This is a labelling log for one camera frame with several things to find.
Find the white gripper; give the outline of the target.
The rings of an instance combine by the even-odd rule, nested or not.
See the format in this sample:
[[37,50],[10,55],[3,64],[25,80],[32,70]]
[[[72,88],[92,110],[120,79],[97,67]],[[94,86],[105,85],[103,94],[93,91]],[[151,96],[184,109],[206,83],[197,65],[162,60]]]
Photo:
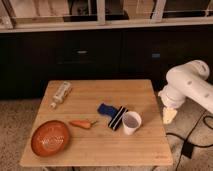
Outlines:
[[170,124],[177,111],[183,104],[183,95],[170,85],[166,85],[159,93],[158,96],[161,98],[162,103],[166,106],[163,108],[163,123]]

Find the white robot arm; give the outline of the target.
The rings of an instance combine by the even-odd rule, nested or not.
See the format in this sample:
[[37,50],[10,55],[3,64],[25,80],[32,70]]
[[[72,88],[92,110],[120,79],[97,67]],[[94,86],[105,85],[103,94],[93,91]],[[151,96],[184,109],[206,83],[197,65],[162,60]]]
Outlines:
[[213,114],[213,85],[207,82],[208,65],[202,60],[193,60],[171,68],[166,74],[167,84],[158,93],[164,105],[163,123],[170,124],[177,109],[190,98]]

